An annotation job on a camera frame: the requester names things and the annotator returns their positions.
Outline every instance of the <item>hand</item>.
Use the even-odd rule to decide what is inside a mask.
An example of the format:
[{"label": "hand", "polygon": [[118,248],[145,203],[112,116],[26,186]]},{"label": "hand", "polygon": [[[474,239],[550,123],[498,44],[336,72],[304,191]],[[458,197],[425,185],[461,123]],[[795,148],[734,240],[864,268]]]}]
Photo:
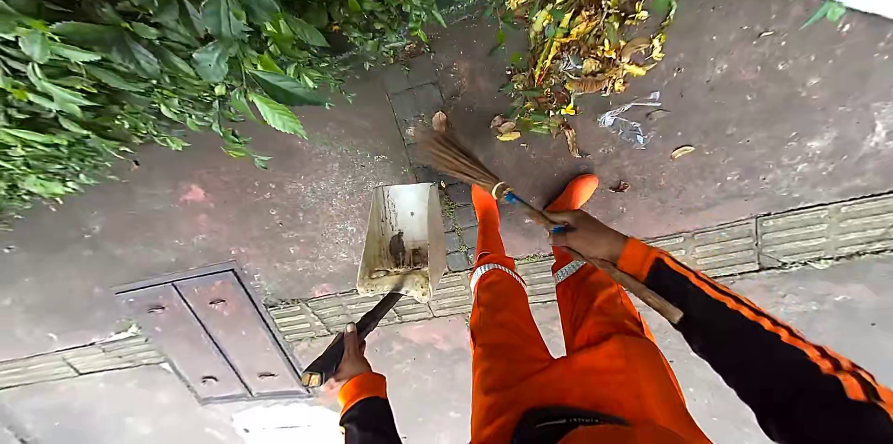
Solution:
[{"label": "hand", "polygon": [[347,324],[347,329],[344,331],[344,355],[332,378],[337,385],[343,385],[364,372],[373,371],[373,367],[363,356],[365,351],[366,341],[360,341],[356,335],[356,324]]},{"label": "hand", "polygon": [[582,210],[546,212],[546,215],[568,228],[566,232],[552,233],[550,244],[568,248],[571,254],[576,253],[587,259],[602,259],[617,264],[626,246],[626,235],[608,228],[604,222]]}]

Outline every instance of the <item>black sleeve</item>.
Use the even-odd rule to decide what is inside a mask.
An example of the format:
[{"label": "black sleeve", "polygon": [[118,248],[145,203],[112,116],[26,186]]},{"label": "black sleeve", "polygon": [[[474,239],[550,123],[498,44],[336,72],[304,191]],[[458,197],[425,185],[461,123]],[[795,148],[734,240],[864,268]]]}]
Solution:
[{"label": "black sleeve", "polygon": [[343,416],[346,444],[399,444],[394,414],[386,398],[367,397],[352,405]]},{"label": "black sleeve", "polygon": [[772,440],[893,443],[893,392],[865,369],[663,252],[645,284],[684,313],[676,328]]}]

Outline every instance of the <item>broom handle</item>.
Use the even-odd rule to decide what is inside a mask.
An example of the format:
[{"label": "broom handle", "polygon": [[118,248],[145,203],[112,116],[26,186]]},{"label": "broom handle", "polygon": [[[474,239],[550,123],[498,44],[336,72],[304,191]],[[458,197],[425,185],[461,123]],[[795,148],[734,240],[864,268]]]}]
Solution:
[{"label": "broom handle", "polygon": [[[533,221],[536,221],[538,224],[542,224],[547,227],[556,225],[555,222],[549,219],[542,210],[535,208],[533,205],[528,204],[524,200],[518,197],[514,197],[512,203],[519,205],[521,210],[524,210],[525,215],[527,215],[527,217],[530,217],[530,219],[532,219]],[[655,312],[663,315],[665,319],[670,321],[670,324],[676,325],[679,323],[679,320],[682,318],[682,310],[676,308],[666,299],[661,298],[656,292],[650,290],[644,283],[639,281],[638,278],[633,277],[627,272],[621,272],[617,268],[617,266],[612,265],[608,261],[603,261],[601,259],[589,259],[588,257],[585,257],[580,253],[576,253],[576,256],[580,256],[590,265],[593,265],[599,270],[607,273],[613,281],[617,282],[626,290],[629,290],[636,298],[641,299],[646,305],[651,306],[651,308]]]}]

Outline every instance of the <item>broom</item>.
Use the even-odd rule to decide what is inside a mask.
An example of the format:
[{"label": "broom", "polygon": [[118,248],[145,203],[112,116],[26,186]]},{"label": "broom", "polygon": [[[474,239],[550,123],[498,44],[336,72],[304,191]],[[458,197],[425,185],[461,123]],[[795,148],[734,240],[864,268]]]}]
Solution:
[{"label": "broom", "polygon": [[[504,180],[499,179],[496,174],[491,172],[465,146],[456,140],[450,132],[424,132],[419,141],[419,148],[421,159],[435,169],[468,184],[477,184],[483,187],[493,195],[494,199],[504,199],[509,204],[517,205],[524,212],[524,215],[538,224],[542,224],[552,232],[561,232],[568,229],[564,224],[549,219],[548,215],[542,210],[518,198]],[[629,273],[621,272],[616,265],[602,259],[589,259],[571,249],[565,248],[565,250],[607,273],[611,279],[626,290],[629,290],[646,305],[651,306],[655,312],[663,315],[671,324],[677,324],[682,318],[681,310],[666,299],[658,296],[653,290],[650,290]]]}]

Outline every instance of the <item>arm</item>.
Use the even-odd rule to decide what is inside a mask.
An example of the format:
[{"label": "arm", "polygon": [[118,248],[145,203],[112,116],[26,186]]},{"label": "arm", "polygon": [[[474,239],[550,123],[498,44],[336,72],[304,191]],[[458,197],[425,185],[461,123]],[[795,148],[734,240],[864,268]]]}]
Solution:
[{"label": "arm", "polygon": [[346,444],[399,444],[394,415],[387,403],[385,377],[373,372],[363,356],[365,341],[359,341],[356,325],[347,324],[344,356],[334,381],[344,383],[339,391],[340,425]]},{"label": "arm", "polygon": [[682,310],[676,329],[750,406],[770,438],[784,444],[893,442],[893,392],[866,370],[583,211],[559,217],[575,230],[553,236],[554,244],[616,263]]}]

